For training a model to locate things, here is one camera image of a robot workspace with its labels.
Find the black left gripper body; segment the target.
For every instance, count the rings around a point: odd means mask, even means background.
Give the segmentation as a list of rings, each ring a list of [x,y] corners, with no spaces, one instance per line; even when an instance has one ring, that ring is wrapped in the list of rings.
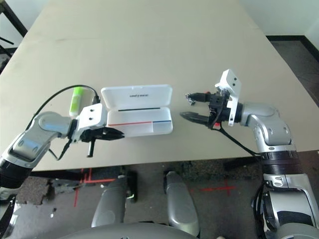
[[[95,141],[97,139],[99,140],[105,140],[105,134],[102,128],[100,129],[87,129],[81,134],[81,141],[89,143],[88,147],[88,154],[87,157],[93,157],[94,154],[94,147],[95,147]]]

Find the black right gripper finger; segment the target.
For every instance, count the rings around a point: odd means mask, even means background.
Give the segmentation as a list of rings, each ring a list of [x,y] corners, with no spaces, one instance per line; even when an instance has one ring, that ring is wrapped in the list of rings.
[[[188,98],[193,102],[209,102],[211,99],[211,93],[191,93]]]
[[[212,128],[210,116],[200,115],[195,112],[181,112],[179,115],[187,121],[204,125],[207,128]]]

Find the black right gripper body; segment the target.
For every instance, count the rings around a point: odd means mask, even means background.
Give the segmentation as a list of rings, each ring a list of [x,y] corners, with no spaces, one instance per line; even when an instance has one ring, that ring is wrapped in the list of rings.
[[[229,96],[228,91],[219,91],[210,95],[208,127],[213,127],[216,123],[228,121],[230,115],[230,109],[227,108]]]

